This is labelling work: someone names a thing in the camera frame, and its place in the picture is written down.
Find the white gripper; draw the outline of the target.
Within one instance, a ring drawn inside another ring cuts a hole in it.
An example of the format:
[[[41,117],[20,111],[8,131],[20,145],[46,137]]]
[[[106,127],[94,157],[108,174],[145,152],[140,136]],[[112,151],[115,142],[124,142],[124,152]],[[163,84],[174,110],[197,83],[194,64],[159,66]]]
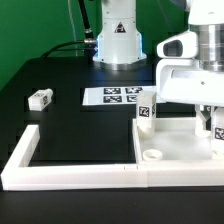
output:
[[[196,114],[204,130],[211,129],[210,106],[224,107],[224,72],[202,70],[197,60],[160,60],[156,87],[159,97],[166,102],[197,105]]]

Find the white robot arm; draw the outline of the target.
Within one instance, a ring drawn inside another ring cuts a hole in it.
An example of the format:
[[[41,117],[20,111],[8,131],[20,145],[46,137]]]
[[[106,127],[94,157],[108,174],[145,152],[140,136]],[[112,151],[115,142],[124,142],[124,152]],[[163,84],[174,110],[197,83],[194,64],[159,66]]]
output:
[[[224,128],[224,0],[170,0],[189,13],[188,29],[157,45],[159,97],[209,106],[202,121]],[[102,0],[103,28],[94,62],[117,70],[146,59],[136,29],[136,0]]]

